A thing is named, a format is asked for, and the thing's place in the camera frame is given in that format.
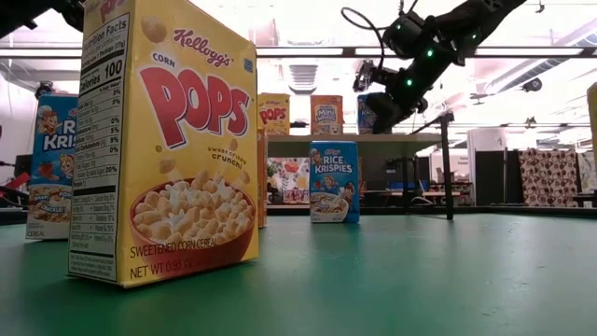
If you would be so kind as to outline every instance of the green table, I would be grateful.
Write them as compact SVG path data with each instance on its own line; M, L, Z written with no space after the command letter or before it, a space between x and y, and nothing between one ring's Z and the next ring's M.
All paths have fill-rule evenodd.
M0 227L1 335L595 335L582 219L269 217L261 258L131 290L67 279L66 242Z

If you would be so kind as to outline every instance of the ceiling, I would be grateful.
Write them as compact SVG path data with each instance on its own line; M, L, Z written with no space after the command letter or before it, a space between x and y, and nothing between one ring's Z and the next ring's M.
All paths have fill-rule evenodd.
M356 0L228 0L192 1L240 35L262 48L274 47L377 47L379 43L371 31L359 30L340 15L342 7L353 7L380 26L396 18L398 1L378 0L371 3ZM426 16L449 11L461 1L420 0L416 11ZM492 55L544 55L566 52L565 47L597 47L597 0L543 0L527 3L505 19L503 24L484 43ZM81 33L69 27L56 12L50 11L35 20L38 28L21 28L0 40L0 47L80 48ZM509 47L527 49L510 49ZM315 94L344 96L344 114L348 126L355 124L356 95L352 91L354 72L361 59L332 58L268 58L257 63L258 89L268 92L287 92L316 89ZM54 80L59 89L76 92L79 61L77 60L0 60L9 67L13 82L34 85L39 79ZM385 66L408 66L398 59L385 61ZM538 92L520 90L523 83L539 77L543 89ZM585 92L597 81L595 59L567 60L559 58L477 58L467 60L466 67L452 66L436 87L426 95L430 108L423 115L402 123L402 129L423 123L437 113L451 110L458 127L451 128L451 137L463 138L465 132L476 127L466 124L492 125L523 123L535 117L539 123L588 123ZM382 87L372 87L372 91ZM470 99L471 93L495 93L479 101ZM309 98L293 94L291 119L309 119ZM588 136L584 130L561 127L542 128L546 141L561 143L580 141Z

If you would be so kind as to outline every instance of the mini-wheats cereal box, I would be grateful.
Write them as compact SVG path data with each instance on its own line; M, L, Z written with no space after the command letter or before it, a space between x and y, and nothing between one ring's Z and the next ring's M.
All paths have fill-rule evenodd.
M310 150L313 223L358 223L358 147L349 141L313 141Z
M76 140L75 95L42 95L34 128L29 239L66 239L71 220Z
M311 134L343 133L342 96L311 96Z
M267 135L290 134L290 96L281 93L261 93L257 97L259 128Z
M260 228L265 228L268 219L268 135L263 129L257 130L257 174L257 223Z
M71 275L133 287L257 257L255 45L186 0L90 0Z
M358 133L359 134L373 134L373 124L377 119L377 116L365 101L367 100L366 94L360 94L356 97L356 124L358 126Z

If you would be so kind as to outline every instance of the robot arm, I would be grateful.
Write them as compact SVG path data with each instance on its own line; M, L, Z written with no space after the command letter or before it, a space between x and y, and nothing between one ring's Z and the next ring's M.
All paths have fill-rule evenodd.
M370 93L366 104L377 115L374 133L385 133L413 113L427 108L424 95L450 64L465 65L473 52L504 18L526 0L467 0L451 12L425 20L415 12L400 13L385 30L382 43L398 58L413 59L398 71L366 61L354 81L354 91L371 83L385 86L385 92Z

